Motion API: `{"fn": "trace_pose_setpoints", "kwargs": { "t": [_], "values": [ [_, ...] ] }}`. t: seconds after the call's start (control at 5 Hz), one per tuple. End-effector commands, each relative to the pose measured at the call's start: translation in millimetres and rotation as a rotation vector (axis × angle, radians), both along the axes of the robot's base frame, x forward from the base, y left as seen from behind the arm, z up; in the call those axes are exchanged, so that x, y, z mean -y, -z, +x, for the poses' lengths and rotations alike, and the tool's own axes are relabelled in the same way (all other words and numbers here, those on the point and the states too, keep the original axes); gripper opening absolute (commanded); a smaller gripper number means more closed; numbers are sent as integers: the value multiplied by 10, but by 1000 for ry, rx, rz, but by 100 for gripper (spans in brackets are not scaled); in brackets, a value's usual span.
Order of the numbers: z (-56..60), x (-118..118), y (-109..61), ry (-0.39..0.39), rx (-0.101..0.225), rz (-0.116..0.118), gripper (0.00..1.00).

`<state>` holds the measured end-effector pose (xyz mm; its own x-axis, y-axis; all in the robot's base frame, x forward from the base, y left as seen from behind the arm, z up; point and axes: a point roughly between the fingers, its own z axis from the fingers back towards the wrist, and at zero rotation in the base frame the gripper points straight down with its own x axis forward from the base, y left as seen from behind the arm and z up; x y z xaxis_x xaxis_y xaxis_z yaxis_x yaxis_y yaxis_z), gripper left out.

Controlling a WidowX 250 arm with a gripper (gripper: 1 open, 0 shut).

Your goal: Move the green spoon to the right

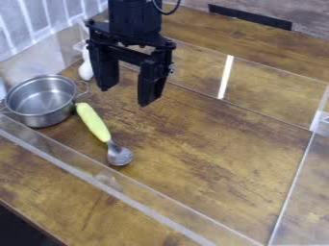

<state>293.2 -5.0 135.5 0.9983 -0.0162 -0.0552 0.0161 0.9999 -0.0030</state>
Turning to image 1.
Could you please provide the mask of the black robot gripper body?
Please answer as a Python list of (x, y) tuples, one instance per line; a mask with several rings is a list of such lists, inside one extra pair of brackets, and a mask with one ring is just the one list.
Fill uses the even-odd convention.
[(106, 22), (88, 20), (85, 27), (89, 31), (89, 39), (85, 44), (93, 43), (105, 46), (117, 61), (140, 66), (144, 60), (155, 61), (164, 67), (167, 75), (172, 72), (172, 51), (176, 44), (159, 34), (140, 37), (125, 37), (109, 32)]

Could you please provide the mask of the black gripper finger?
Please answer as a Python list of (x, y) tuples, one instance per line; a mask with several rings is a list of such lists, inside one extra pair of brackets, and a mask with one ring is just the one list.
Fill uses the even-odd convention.
[(89, 43), (86, 50), (96, 85), (101, 91), (106, 91), (118, 81), (117, 59), (113, 56), (113, 52), (102, 45)]
[(137, 102), (141, 107), (152, 103), (161, 95), (167, 73), (160, 63), (144, 60), (137, 79)]

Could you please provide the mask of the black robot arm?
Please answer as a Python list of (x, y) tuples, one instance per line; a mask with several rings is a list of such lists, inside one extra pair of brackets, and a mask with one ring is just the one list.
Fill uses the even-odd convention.
[(106, 91), (118, 82), (118, 62), (140, 67), (137, 103), (141, 107), (160, 96), (173, 72), (176, 44), (160, 35), (161, 0), (108, 0), (109, 21), (88, 19), (86, 51), (96, 85)]

